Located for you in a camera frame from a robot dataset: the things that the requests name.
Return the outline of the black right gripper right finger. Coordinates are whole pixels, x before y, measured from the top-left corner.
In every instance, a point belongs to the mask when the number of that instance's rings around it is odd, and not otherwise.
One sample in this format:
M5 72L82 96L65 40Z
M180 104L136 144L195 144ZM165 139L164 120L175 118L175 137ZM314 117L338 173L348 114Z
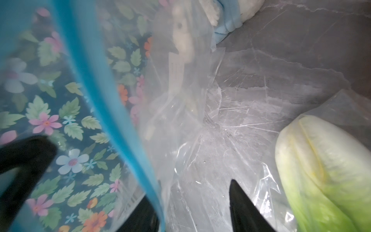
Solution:
M234 179L231 180L229 196L234 232L275 232Z

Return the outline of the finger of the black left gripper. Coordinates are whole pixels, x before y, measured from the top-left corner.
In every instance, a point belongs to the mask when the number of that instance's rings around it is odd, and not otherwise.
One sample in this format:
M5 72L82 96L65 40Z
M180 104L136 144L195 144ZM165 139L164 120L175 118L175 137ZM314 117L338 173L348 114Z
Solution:
M57 155L47 136L1 146L1 229L42 229L25 201Z

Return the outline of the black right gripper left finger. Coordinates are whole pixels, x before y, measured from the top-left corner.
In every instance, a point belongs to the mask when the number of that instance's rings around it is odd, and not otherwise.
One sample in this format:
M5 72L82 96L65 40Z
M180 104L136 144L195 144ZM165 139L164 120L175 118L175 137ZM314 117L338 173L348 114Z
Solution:
M145 196L117 232L158 232L160 221Z

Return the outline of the green chinese cabbage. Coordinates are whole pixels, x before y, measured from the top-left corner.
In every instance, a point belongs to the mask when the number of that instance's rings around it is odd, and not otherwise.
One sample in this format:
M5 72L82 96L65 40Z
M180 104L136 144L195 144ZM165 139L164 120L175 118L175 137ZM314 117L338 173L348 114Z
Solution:
M277 138L275 161L301 232L371 229L371 153L355 137L303 116Z

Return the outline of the clear zipper bag blue seal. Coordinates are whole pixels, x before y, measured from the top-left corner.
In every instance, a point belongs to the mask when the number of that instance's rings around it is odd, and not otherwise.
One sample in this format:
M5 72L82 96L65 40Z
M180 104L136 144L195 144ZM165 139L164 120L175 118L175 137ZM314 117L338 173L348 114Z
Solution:
M319 107L299 115L296 119L306 115L336 125L359 140L371 152L371 101L369 99L349 90L341 90ZM275 145L278 136L264 153L252 201L276 231L301 232L276 166Z

